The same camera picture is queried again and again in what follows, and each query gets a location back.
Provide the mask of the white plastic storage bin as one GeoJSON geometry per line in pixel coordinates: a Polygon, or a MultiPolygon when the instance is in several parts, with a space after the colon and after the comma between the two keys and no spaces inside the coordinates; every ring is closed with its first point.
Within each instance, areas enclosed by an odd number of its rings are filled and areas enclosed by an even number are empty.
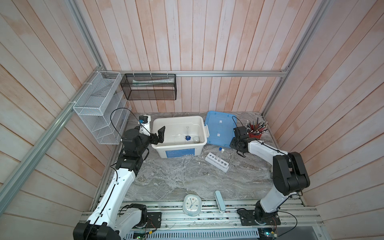
{"type": "Polygon", "coordinates": [[[161,158],[199,156],[210,136],[209,128],[200,116],[159,118],[153,131],[165,127],[164,142],[152,145],[161,158]]]}

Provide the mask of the blue plastic bin lid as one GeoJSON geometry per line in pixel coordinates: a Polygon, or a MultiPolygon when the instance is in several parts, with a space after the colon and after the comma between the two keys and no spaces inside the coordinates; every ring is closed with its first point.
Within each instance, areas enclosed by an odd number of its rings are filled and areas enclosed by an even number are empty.
{"type": "Polygon", "coordinates": [[[230,148],[230,143],[235,137],[234,128],[237,127],[235,115],[209,111],[205,119],[205,125],[208,126],[210,133],[208,144],[230,148]]]}

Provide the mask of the blue-based graduated cylinder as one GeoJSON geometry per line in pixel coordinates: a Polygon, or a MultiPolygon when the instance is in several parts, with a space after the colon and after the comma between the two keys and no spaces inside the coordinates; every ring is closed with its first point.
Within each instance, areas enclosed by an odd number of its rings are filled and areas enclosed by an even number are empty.
{"type": "Polygon", "coordinates": [[[186,141],[190,141],[191,140],[189,126],[186,126],[186,136],[185,136],[185,139],[186,139],[186,141]]]}

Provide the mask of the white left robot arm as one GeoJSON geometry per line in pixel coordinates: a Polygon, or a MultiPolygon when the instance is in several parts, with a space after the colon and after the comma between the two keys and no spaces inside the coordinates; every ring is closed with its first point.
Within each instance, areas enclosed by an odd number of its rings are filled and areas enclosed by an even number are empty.
{"type": "Polygon", "coordinates": [[[164,142],[165,127],[150,133],[144,127],[127,130],[122,137],[123,149],[115,165],[113,179],[97,208],[85,223],[78,223],[73,231],[75,240],[122,240],[132,228],[147,225],[147,207],[130,204],[119,216],[125,195],[134,182],[146,156],[149,145],[164,142]]]}

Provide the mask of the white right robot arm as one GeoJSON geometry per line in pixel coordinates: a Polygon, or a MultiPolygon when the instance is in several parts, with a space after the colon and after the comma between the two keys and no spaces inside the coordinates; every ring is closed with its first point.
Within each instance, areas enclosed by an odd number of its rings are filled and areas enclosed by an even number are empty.
{"type": "Polygon", "coordinates": [[[235,149],[239,156],[243,157],[245,153],[250,153],[272,165],[274,186],[265,197],[257,201],[253,213],[257,224],[268,224],[289,196],[298,194],[310,186],[304,161],[297,152],[278,150],[249,137],[244,126],[234,128],[234,134],[230,147],[235,149]]]}

